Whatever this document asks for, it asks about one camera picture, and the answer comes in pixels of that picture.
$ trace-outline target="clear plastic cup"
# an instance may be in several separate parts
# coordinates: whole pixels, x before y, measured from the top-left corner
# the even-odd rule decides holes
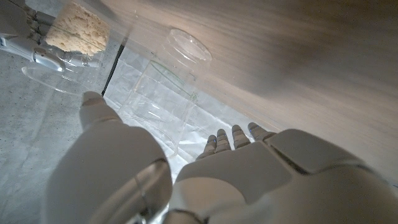
[[[104,25],[103,30],[108,31],[108,33],[104,31],[101,35],[98,35],[96,31],[100,27],[92,25],[92,21],[90,22],[89,19],[87,21],[74,19],[76,18],[75,11],[80,14],[86,12],[87,18],[91,16],[91,18],[94,18],[92,21],[100,21],[95,14],[76,1],[69,1],[55,20],[52,20],[49,16],[38,19],[43,24],[40,28],[46,27],[47,29],[47,35],[40,39],[41,44],[38,48],[57,56],[65,66],[64,71],[59,72],[38,63],[30,63],[22,68],[22,72],[29,78],[54,90],[82,95],[85,91],[94,87],[101,74],[104,50],[109,39],[109,27],[104,21],[98,22]]]
[[[167,157],[178,153],[196,99],[198,78],[211,63],[207,48],[190,34],[172,29],[142,73],[119,114],[124,122],[139,123],[161,144]]]

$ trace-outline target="wooden surface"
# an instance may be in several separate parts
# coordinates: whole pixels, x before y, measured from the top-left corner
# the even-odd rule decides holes
[[[202,90],[268,129],[321,136],[398,183],[395,1],[85,2],[149,58],[171,27],[185,30],[213,56]]]

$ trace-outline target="robotic arm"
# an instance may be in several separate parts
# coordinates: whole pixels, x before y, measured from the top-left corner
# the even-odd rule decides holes
[[[366,164],[299,130],[255,123],[211,135],[172,186],[155,139],[87,92],[84,132],[51,175],[41,223],[396,223],[398,200]]]
[[[54,17],[36,12],[24,0],[0,0],[0,49],[20,55],[62,72],[66,64],[98,67],[98,59],[88,60],[78,53],[64,52],[44,42]]]

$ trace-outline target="white robotic hand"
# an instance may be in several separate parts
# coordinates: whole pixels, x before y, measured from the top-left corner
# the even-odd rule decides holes
[[[98,67],[100,61],[88,60],[78,53],[64,52],[44,42],[54,17],[36,12],[24,0],[0,0],[0,49],[20,55],[62,72],[66,63],[78,67]]]
[[[398,200],[366,164],[309,133],[248,126],[211,135],[173,186],[163,224],[396,223]]]

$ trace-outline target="plastic cup containing powder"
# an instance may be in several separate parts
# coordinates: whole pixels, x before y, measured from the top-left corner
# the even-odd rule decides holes
[[[65,64],[62,72],[31,63],[22,68],[29,78],[63,93],[81,95],[94,87],[109,40],[109,25],[75,1],[52,21],[40,46]]]

